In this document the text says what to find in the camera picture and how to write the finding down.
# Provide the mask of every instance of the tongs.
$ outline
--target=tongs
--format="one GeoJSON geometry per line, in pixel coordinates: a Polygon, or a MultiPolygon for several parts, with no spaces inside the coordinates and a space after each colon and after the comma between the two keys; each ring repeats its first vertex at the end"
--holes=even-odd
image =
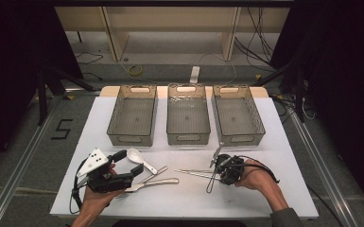
{"type": "Polygon", "coordinates": [[[158,170],[158,172],[156,174],[152,174],[149,177],[142,180],[140,183],[133,184],[130,188],[127,188],[117,198],[126,197],[130,193],[133,193],[133,192],[137,191],[138,189],[141,189],[141,188],[147,187],[147,186],[154,186],[154,185],[160,185],[160,184],[178,184],[179,179],[177,179],[177,178],[167,178],[167,179],[162,179],[162,180],[158,180],[158,181],[154,181],[154,182],[149,182],[149,180],[160,175],[161,173],[165,172],[166,170],[167,170],[167,166],[162,167],[161,169],[158,170]]]}
{"type": "Polygon", "coordinates": [[[214,170],[175,169],[175,171],[180,172],[180,173],[194,175],[194,176],[199,176],[199,177],[203,177],[203,178],[215,179],[218,181],[220,180],[220,178],[214,174],[214,170]]]}
{"type": "Polygon", "coordinates": [[[129,187],[128,189],[126,189],[126,191],[124,193],[133,193],[133,192],[137,191],[138,189],[140,189],[142,187],[146,187],[146,186],[154,186],[154,185],[160,185],[160,184],[178,184],[178,183],[179,183],[179,179],[177,179],[177,178],[167,178],[167,179],[158,180],[158,181],[154,181],[154,182],[138,183],[138,184],[134,184],[131,187],[129,187]]]}

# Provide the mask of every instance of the metal tongs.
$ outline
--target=metal tongs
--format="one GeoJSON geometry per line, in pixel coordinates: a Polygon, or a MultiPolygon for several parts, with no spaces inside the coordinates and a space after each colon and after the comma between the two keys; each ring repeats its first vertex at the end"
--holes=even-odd
{"type": "Polygon", "coordinates": [[[175,169],[176,172],[190,174],[194,176],[199,176],[202,178],[209,178],[209,179],[215,179],[220,180],[219,177],[216,177],[215,175],[206,175],[202,173],[214,173],[214,170],[198,170],[198,169],[175,169]]]}
{"type": "MultiPolygon", "coordinates": [[[[209,165],[209,167],[212,167],[214,164],[217,163],[217,156],[219,155],[220,151],[222,150],[224,146],[223,142],[219,143],[219,147],[217,148],[217,150],[214,153],[214,156],[212,157],[211,160],[211,164],[209,165]]],[[[180,173],[186,173],[186,174],[190,174],[190,175],[194,175],[194,176],[199,176],[199,177],[203,177],[203,178],[209,178],[209,179],[215,179],[215,180],[220,180],[219,177],[215,176],[215,172],[214,170],[198,170],[198,169],[175,169],[176,172],[180,172],[180,173]],[[202,173],[212,173],[212,175],[205,175],[202,173]]]]}
{"type": "Polygon", "coordinates": [[[156,174],[152,174],[149,177],[142,180],[140,183],[133,184],[130,188],[127,188],[125,190],[125,192],[120,194],[117,198],[124,198],[124,197],[128,196],[129,194],[131,194],[141,188],[147,187],[147,186],[154,186],[154,185],[161,185],[161,184],[178,184],[179,179],[177,179],[177,178],[167,178],[167,179],[162,179],[162,180],[158,180],[158,181],[154,181],[154,182],[149,182],[149,180],[160,175],[161,173],[165,172],[166,170],[167,170],[167,166],[162,167],[161,169],[158,170],[158,172],[156,174]]]}

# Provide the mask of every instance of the metal rail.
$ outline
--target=metal rail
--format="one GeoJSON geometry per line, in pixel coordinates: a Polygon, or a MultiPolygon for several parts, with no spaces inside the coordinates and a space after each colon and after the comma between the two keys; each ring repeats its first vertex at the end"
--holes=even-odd
{"type": "Polygon", "coordinates": [[[59,103],[61,103],[61,99],[62,99],[61,96],[55,96],[52,99],[52,103],[49,106],[48,115],[45,121],[42,123],[41,126],[38,126],[37,130],[34,132],[34,135],[31,138],[30,142],[28,143],[27,148],[24,154],[22,155],[19,163],[14,168],[13,173],[10,175],[6,185],[2,189],[2,192],[0,193],[0,220],[4,216],[6,209],[8,208],[9,203],[13,198],[17,186],[23,179],[23,176],[25,175],[25,172],[28,168],[28,165],[32,157],[34,156],[34,153],[36,152],[38,146],[43,140],[43,136],[46,132],[46,129],[48,128],[52,120],[53,113],[55,112],[59,103]]]}
{"type": "Polygon", "coordinates": [[[292,115],[292,119],[297,131],[299,132],[299,135],[302,137],[305,148],[307,149],[308,154],[311,157],[312,163],[314,164],[315,168],[318,171],[318,174],[321,177],[326,192],[328,193],[332,203],[337,210],[341,222],[344,226],[347,227],[358,226],[349,204],[344,199],[344,196],[341,193],[331,172],[329,171],[329,168],[323,161],[320,151],[315,145],[306,125],[300,121],[299,117],[296,114],[292,115]]]}

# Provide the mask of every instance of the human hand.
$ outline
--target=human hand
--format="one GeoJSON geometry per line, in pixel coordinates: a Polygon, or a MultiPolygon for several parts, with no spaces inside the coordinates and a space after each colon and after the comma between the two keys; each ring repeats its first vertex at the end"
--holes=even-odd
{"type": "MultiPolygon", "coordinates": [[[[113,170],[115,164],[111,164],[109,172],[116,175],[113,170]]],[[[122,194],[125,189],[112,191],[108,193],[95,193],[89,186],[85,187],[84,200],[81,206],[80,214],[76,218],[72,227],[86,227],[90,226],[94,220],[102,213],[105,207],[112,201],[112,199],[122,194]]]]}
{"type": "MultiPolygon", "coordinates": [[[[261,166],[260,163],[250,159],[248,159],[245,164],[261,166]]],[[[262,168],[255,166],[245,166],[240,181],[236,182],[234,185],[236,187],[244,186],[251,190],[260,191],[267,199],[273,212],[288,207],[279,185],[262,168]]]]}

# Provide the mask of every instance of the sleeve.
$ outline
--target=sleeve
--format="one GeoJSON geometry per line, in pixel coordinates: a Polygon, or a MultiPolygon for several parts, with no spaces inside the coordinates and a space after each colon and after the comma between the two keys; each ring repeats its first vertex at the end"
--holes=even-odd
{"type": "Polygon", "coordinates": [[[270,218],[272,219],[273,227],[303,227],[303,223],[292,208],[272,213],[270,218]]]}

